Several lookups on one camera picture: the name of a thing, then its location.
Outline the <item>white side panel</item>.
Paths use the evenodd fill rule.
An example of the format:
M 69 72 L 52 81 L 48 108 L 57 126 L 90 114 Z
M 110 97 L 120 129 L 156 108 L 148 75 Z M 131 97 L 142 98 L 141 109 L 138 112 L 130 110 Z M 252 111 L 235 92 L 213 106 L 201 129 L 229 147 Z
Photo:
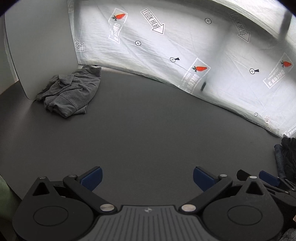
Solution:
M 16 75 L 28 99 L 78 67 L 67 1 L 18 1 L 4 15 Z

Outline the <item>grey zip hoodie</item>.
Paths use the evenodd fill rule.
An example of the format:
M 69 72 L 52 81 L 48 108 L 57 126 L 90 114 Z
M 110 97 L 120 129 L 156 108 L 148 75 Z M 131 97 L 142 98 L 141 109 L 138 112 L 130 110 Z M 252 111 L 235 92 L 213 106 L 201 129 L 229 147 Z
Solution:
M 85 114 L 99 88 L 101 72 L 101 67 L 83 65 L 71 74 L 55 75 L 37 94 L 36 101 L 43 102 L 47 111 L 63 118 Z

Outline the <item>black folded garment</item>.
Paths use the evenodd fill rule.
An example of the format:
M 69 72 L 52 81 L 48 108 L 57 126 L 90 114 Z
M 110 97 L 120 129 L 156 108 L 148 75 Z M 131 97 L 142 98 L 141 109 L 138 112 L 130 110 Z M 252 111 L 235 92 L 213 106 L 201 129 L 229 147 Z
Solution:
M 286 178 L 295 183 L 295 138 L 283 137 L 281 146 Z

